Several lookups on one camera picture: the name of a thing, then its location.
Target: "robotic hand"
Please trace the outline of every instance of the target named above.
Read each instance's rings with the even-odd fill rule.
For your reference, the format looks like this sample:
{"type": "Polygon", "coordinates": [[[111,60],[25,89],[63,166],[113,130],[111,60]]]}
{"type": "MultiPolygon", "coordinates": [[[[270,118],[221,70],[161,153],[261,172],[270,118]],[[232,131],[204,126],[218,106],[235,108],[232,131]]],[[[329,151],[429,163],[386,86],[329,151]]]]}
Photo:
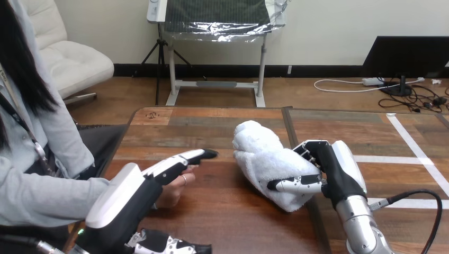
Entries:
{"type": "Polygon", "coordinates": [[[167,158],[142,172],[134,163],[125,165],[92,206],[86,228],[69,253],[210,253],[210,246],[190,244],[155,230],[136,230],[163,185],[171,183],[188,165],[216,156],[215,151],[199,149],[167,158]]]}
{"type": "Polygon", "coordinates": [[[366,198],[366,185],[349,147],[342,141],[307,140],[293,149],[323,173],[273,180],[267,188],[298,195],[322,192],[332,202],[348,237],[350,253],[392,254],[366,198]]]}

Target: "finger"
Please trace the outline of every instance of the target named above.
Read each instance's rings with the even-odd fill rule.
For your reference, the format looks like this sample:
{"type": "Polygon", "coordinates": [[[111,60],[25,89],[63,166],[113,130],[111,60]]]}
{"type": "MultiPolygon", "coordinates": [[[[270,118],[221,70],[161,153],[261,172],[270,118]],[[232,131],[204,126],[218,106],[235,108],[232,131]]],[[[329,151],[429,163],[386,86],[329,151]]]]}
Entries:
{"type": "Polygon", "coordinates": [[[193,168],[187,168],[186,170],[184,170],[184,171],[182,171],[181,172],[181,175],[183,175],[183,174],[187,174],[187,173],[192,173],[193,172],[193,168]]]}
{"type": "Polygon", "coordinates": [[[184,171],[181,172],[181,175],[182,175],[182,174],[187,174],[187,173],[192,173],[193,170],[194,170],[195,168],[199,167],[199,166],[200,166],[200,165],[189,165],[189,166],[187,167],[186,170],[184,170],[184,171]]]}
{"type": "Polygon", "coordinates": [[[174,179],[170,185],[175,186],[175,187],[184,187],[185,186],[185,180],[184,177],[182,176],[178,176],[176,179],[174,179]]]}
{"type": "Polygon", "coordinates": [[[187,182],[187,185],[189,185],[195,181],[194,173],[183,174],[183,176],[185,177],[184,183],[187,182]]]}

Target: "black cable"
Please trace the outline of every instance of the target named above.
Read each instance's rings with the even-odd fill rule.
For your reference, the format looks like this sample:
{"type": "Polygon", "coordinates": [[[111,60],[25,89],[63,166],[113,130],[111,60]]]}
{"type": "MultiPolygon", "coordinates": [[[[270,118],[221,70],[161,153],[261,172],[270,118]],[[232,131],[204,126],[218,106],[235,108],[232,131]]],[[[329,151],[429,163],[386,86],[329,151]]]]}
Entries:
{"type": "Polygon", "coordinates": [[[431,194],[436,199],[436,204],[437,204],[437,210],[436,210],[436,217],[435,217],[434,226],[432,227],[432,231],[430,232],[429,239],[427,240],[426,245],[424,246],[424,249],[421,252],[421,254],[426,254],[429,251],[433,241],[435,240],[436,232],[438,231],[438,226],[439,226],[439,223],[441,221],[441,215],[443,213],[443,203],[442,203],[441,198],[439,197],[439,195],[436,194],[435,192],[433,192],[432,190],[416,189],[416,190],[411,190],[409,192],[404,192],[404,193],[398,194],[396,196],[389,197],[389,198],[387,198],[387,201],[391,205],[394,202],[397,202],[397,201],[399,201],[401,199],[404,199],[404,198],[406,198],[406,197],[408,197],[410,195],[417,194],[417,193],[431,194]]]}
{"type": "Polygon", "coordinates": [[[408,102],[406,101],[400,101],[398,100],[397,96],[392,96],[390,95],[390,98],[384,98],[379,100],[378,105],[382,108],[391,108],[391,107],[397,107],[397,106],[406,106],[407,108],[409,108],[409,110],[412,112],[418,112],[420,113],[421,110],[428,110],[428,111],[432,111],[435,113],[441,113],[443,111],[443,109],[441,108],[441,106],[446,106],[446,108],[449,110],[449,103],[442,103],[441,100],[444,99],[449,99],[449,97],[446,96],[438,96],[437,94],[435,94],[432,90],[430,90],[427,87],[424,86],[420,86],[420,85],[411,85],[411,94],[409,96],[404,96],[404,97],[399,97],[402,99],[406,99],[408,102]],[[428,92],[430,92],[432,95],[431,96],[425,96],[425,95],[420,95],[417,94],[416,89],[424,89],[428,92]],[[394,105],[390,105],[390,106],[386,106],[383,105],[383,102],[385,101],[393,101],[393,102],[397,102],[397,104],[394,105]]]}
{"type": "Polygon", "coordinates": [[[16,235],[10,234],[0,234],[0,242],[8,242],[8,243],[17,243],[29,247],[37,247],[39,244],[39,240],[33,237],[19,237],[16,235]]]}

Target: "white armchair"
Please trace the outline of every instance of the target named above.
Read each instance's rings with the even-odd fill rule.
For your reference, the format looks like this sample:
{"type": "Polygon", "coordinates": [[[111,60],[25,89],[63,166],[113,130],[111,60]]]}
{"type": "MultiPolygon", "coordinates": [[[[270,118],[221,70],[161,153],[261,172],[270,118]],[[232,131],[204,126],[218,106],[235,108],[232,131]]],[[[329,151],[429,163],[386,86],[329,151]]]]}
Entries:
{"type": "Polygon", "coordinates": [[[67,32],[54,0],[21,0],[34,27],[43,60],[66,104],[96,94],[66,99],[112,77],[114,65],[95,49],[67,40],[67,32]]]}

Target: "tripod stand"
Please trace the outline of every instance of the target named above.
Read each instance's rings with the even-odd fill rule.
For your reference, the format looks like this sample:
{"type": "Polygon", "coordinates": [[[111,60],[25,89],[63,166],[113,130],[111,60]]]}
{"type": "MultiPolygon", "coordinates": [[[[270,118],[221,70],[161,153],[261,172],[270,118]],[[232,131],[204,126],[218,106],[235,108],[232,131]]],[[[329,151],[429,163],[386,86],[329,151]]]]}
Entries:
{"type": "MultiPolygon", "coordinates": [[[[148,58],[151,56],[151,54],[155,51],[156,47],[159,46],[159,56],[158,56],[158,60],[157,60],[157,74],[156,74],[156,100],[155,103],[156,105],[159,104],[159,82],[160,82],[160,73],[161,71],[164,70],[165,67],[165,60],[164,60],[164,46],[168,46],[167,41],[165,41],[164,39],[162,39],[161,36],[161,32],[160,32],[160,23],[157,23],[157,32],[159,34],[159,39],[156,40],[156,44],[153,46],[153,48],[150,50],[150,52],[148,53],[148,55],[145,57],[145,59],[142,61],[142,63],[140,64],[140,68],[142,69],[143,65],[145,64],[145,62],[148,60],[148,58]]],[[[187,64],[187,66],[189,68],[193,68],[193,66],[187,61],[185,60],[185,58],[183,56],[181,56],[181,54],[179,54],[176,50],[173,50],[173,52],[181,59],[184,61],[184,63],[187,64]]],[[[137,75],[138,70],[137,69],[134,74],[132,75],[132,77],[135,77],[137,75]]]]}

